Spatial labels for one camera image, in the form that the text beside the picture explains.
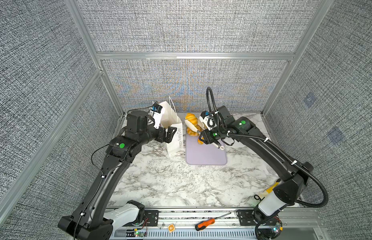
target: small sticker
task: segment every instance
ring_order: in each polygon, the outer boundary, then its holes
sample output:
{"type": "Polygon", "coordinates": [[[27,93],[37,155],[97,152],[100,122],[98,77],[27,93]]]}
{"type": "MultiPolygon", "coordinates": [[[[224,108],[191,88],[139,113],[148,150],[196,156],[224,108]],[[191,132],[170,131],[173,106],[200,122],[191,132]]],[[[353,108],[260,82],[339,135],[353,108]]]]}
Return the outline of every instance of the small sticker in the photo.
{"type": "Polygon", "coordinates": [[[337,145],[340,143],[343,139],[345,139],[344,134],[341,132],[341,130],[338,127],[333,127],[328,132],[328,138],[333,145],[337,145]]]}
{"type": "Polygon", "coordinates": [[[169,227],[167,227],[169,229],[169,232],[173,232],[175,231],[175,227],[174,227],[174,224],[172,223],[169,227]]]}
{"type": "Polygon", "coordinates": [[[316,96],[314,96],[314,93],[309,92],[304,99],[304,103],[307,108],[311,108],[313,106],[314,102],[317,100],[316,96]]]}

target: black mounting bracket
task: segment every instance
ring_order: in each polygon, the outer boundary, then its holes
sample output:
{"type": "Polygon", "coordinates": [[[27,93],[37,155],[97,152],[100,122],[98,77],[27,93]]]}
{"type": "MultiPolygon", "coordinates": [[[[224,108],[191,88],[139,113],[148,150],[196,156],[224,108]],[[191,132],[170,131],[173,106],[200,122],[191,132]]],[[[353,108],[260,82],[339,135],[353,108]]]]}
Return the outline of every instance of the black mounting bracket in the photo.
{"type": "MultiPolygon", "coordinates": [[[[145,210],[144,211],[144,217],[143,219],[148,219],[145,226],[147,225],[148,227],[156,227],[158,226],[158,216],[159,216],[159,211],[158,210],[145,210]]],[[[124,227],[133,227],[132,223],[129,222],[124,225],[124,227]]]]}
{"type": "MultiPolygon", "coordinates": [[[[241,226],[255,226],[257,223],[255,221],[255,218],[253,217],[253,210],[237,210],[236,214],[238,216],[239,224],[241,226]]],[[[271,218],[270,221],[267,221],[262,226],[275,226],[277,224],[278,220],[275,218],[271,218]]]]}

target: white paper bag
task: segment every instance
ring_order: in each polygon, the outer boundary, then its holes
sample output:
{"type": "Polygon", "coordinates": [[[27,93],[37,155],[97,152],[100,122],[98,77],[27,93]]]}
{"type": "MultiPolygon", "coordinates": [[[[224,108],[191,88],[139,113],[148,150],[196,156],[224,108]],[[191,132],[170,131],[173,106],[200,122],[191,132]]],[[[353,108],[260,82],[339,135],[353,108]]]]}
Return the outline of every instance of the white paper bag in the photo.
{"type": "MultiPolygon", "coordinates": [[[[169,97],[169,102],[174,106],[173,101],[169,97]]],[[[167,101],[160,103],[160,105],[165,109],[165,112],[160,120],[160,124],[164,128],[176,127],[177,131],[174,133],[172,141],[170,143],[165,143],[167,153],[169,155],[174,154],[180,150],[183,150],[183,124],[181,119],[178,117],[177,112],[171,108],[170,104],[167,101]]]]}

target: yellow object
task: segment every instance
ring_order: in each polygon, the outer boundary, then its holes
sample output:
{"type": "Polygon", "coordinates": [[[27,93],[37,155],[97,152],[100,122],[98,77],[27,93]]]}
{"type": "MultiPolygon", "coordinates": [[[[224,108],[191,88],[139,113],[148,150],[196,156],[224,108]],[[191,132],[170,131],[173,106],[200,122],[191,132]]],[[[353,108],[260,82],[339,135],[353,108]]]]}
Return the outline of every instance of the yellow object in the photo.
{"type": "Polygon", "coordinates": [[[268,188],[266,190],[267,193],[271,193],[271,191],[273,191],[273,189],[275,188],[276,185],[278,185],[280,182],[276,182],[273,186],[271,186],[270,188],[268,188]]]}
{"type": "Polygon", "coordinates": [[[275,182],[275,184],[273,184],[271,187],[269,187],[268,189],[266,189],[264,192],[258,194],[258,196],[263,199],[264,197],[266,197],[269,193],[271,193],[271,191],[273,191],[273,189],[275,188],[276,185],[278,185],[280,182],[275,182]]]}
{"type": "MultiPolygon", "coordinates": [[[[202,132],[202,128],[198,125],[198,118],[195,117],[194,114],[192,113],[187,113],[186,117],[185,117],[186,120],[188,120],[189,122],[191,122],[199,131],[202,132]]],[[[190,136],[193,136],[193,137],[198,137],[199,134],[197,132],[194,132],[193,130],[191,130],[189,127],[186,129],[187,133],[190,135],[190,136]]],[[[198,143],[199,144],[203,144],[203,142],[201,140],[198,139],[198,143]]]]}
{"type": "Polygon", "coordinates": [[[197,132],[194,132],[193,130],[191,130],[189,127],[186,129],[187,133],[190,135],[190,136],[193,136],[193,137],[196,137],[196,136],[199,136],[199,134],[197,132]]]}
{"type": "Polygon", "coordinates": [[[172,233],[173,231],[175,231],[175,227],[174,227],[174,224],[172,223],[170,226],[167,227],[169,229],[169,232],[172,233]]]}
{"type": "Polygon", "coordinates": [[[190,122],[191,122],[195,127],[196,127],[196,126],[199,126],[199,125],[198,125],[198,118],[195,117],[194,114],[192,114],[192,113],[187,113],[185,119],[189,120],[189,121],[190,121],[190,122]]]}

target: ventilated metal grate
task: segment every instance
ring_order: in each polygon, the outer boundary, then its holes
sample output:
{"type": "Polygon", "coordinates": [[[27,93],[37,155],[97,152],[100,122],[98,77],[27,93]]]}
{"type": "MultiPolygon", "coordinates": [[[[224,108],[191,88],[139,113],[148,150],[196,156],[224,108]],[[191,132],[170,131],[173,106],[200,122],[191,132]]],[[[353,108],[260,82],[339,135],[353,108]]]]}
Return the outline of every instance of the ventilated metal grate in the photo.
{"type": "MultiPolygon", "coordinates": [[[[126,230],[116,230],[111,240],[117,239],[141,239],[136,237],[127,237],[126,230]]],[[[177,229],[169,233],[167,229],[149,229],[145,239],[250,239],[256,238],[253,228],[238,229],[205,229],[195,231],[195,229],[177,229]]]]}

